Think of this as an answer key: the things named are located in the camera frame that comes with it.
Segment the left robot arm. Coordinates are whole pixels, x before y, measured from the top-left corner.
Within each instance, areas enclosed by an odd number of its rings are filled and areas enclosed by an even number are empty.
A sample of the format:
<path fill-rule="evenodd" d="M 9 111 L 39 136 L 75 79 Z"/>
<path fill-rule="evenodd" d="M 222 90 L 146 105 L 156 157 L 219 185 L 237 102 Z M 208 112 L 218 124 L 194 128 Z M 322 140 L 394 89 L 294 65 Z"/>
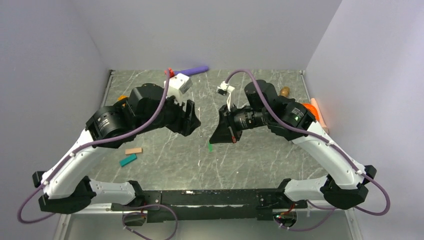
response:
<path fill-rule="evenodd" d="M 137 135 L 167 128 L 189 136 L 201 125 L 195 103 L 177 103 L 164 88 L 145 83 L 113 105 L 101 107 L 86 122 L 75 145 L 49 171 L 33 174 L 36 187 L 43 189 L 38 203 L 41 211 L 72 214 L 94 204 L 120 204 L 137 210 L 146 204 L 140 184 L 101 182 L 88 173 L 105 156 Z"/>

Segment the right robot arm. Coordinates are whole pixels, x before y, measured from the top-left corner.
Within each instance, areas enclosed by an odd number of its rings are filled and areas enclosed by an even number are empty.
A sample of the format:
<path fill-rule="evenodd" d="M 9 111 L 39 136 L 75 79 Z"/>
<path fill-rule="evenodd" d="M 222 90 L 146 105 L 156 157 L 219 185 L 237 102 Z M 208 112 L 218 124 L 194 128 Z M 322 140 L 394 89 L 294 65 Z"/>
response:
<path fill-rule="evenodd" d="M 303 104 L 278 95 L 273 84 L 257 80 L 247 84 L 244 93 L 248 105 L 237 108 L 224 104 L 218 111 L 218 125 L 209 139 L 210 144 L 233 143 L 240 140 L 244 130 L 266 126 L 272 133 L 309 153 L 327 175 L 314 179 L 286 178 L 278 187 L 276 203 L 288 208 L 298 201 L 327 201 L 333 207 L 347 210 L 366 200 L 369 182 L 357 171 L 374 178 L 377 170 L 372 165 L 356 161 L 354 167 L 329 144 L 326 134 L 313 113 Z"/>

